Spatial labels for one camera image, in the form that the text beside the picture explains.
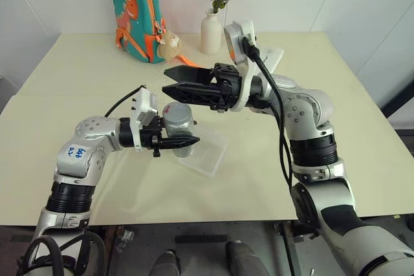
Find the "black cable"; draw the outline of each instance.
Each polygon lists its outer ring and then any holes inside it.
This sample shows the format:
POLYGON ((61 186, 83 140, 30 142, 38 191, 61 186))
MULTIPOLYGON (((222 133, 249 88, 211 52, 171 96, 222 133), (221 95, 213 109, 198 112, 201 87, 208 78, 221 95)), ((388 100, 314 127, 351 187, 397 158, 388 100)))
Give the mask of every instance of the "black cable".
POLYGON ((257 63, 257 66, 259 67, 260 71, 263 73, 264 77, 266 78, 266 80, 268 81, 270 87, 272 88, 274 94, 276 95, 276 98, 278 99, 280 115, 278 116, 278 112, 277 112, 277 110, 274 106, 271 106, 270 108, 272 109, 272 112, 275 115, 276 121, 278 120, 278 117, 279 117, 278 125, 279 125, 279 157, 280 157, 280 164, 281 164, 281 167, 282 167, 283 175, 285 177, 285 180, 287 181, 287 184, 288 184, 288 187, 289 187, 289 190, 290 190, 290 188, 292 187, 293 170, 292 170, 292 160, 290 159, 290 153, 289 153, 289 149, 287 147, 287 142, 286 142, 286 139, 285 139, 285 111, 284 111, 284 108, 283 108, 283 100, 282 100, 282 97, 280 95, 279 88, 276 85, 276 82, 274 81, 272 75, 267 70, 265 63, 260 58, 259 49, 256 46, 250 44, 247 37, 243 38, 242 46, 243 46, 243 50, 244 50, 245 54, 253 62, 257 63), (286 152, 287 158, 288 158, 289 175, 286 173, 285 159, 284 159, 284 156, 283 156, 283 149, 285 149, 285 152, 286 152))
POLYGON ((107 113, 105 113, 105 117, 107 118, 121 103, 123 103, 125 100, 127 100, 128 98, 130 98, 132 95, 136 94, 139 92, 140 89, 142 88, 146 88, 145 85, 141 85, 139 88, 133 90, 132 92, 126 94, 123 98, 121 98, 120 100, 118 100, 109 110, 107 113))
MULTIPOLYGON (((72 245, 74 245, 77 242, 80 241, 92 241, 96 244, 97 250, 98 250, 98 269, 96 270, 95 275, 96 276, 104 276, 105 274, 105 267, 106 267, 106 256, 105 256, 105 244, 102 241, 102 239, 99 237, 98 234, 95 234, 93 232, 90 231, 86 231, 85 233, 78 235, 77 237, 74 237, 73 239, 71 239, 70 241, 64 243, 62 246, 60 246, 59 250, 60 252, 62 252, 63 250, 71 247, 72 245)), ((40 267, 41 265, 43 265, 45 262, 47 262, 48 260, 50 260, 50 255, 47 255, 46 257, 42 258, 39 262, 36 263, 36 267, 40 267)))
POLYGON ((40 236, 37 239, 33 240, 30 246, 27 248, 26 253, 23 256, 21 274, 26 274, 29 270, 32 269, 32 267, 29 266, 29 261, 33 254, 33 251, 40 244, 44 244, 50 252, 50 255, 48 257, 52 262, 53 276, 64 276, 65 271, 63 269, 63 259, 59 246, 52 237, 47 235, 40 236))

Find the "table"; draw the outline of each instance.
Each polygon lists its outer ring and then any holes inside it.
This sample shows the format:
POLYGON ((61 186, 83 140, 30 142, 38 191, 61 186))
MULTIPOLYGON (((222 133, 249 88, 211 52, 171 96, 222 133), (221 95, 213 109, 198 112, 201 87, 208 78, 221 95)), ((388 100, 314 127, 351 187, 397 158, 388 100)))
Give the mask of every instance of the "table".
MULTIPOLYGON (((182 34, 183 53, 201 66, 230 63, 198 51, 182 34)), ((345 160, 360 216, 414 212, 414 160, 368 93, 331 45, 316 33, 258 34, 262 47, 285 55, 277 69, 333 100, 338 154, 345 160)), ((145 83, 158 108, 171 101, 163 69, 119 51, 112 34, 63 34, 0 115, 0 224, 35 225, 52 185, 56 155, 85 117, 103 115, 145 83)), ((130 104, 113 116, 129 116, 130 104)), ((93 196, 91 224, 283 220, 296 218, 278 158, 278 130, 265 115, 218 114, 193 106, 202 126, 224 135, 228 149, 215 177, 180 165, 171 151, 153 158, 133 149, 109 156, 93 196)))

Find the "white vase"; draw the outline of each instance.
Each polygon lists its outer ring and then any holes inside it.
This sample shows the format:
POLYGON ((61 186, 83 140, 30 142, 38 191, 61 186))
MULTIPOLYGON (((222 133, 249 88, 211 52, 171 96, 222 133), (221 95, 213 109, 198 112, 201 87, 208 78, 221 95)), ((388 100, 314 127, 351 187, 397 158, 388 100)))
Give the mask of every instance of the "white vase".
POLYGON ((217 13, 213 13, 213 9, 209 9, 206 14, 201 22, 201 52, 211 55, 220 50, 223 26, 217 19, 217 13))

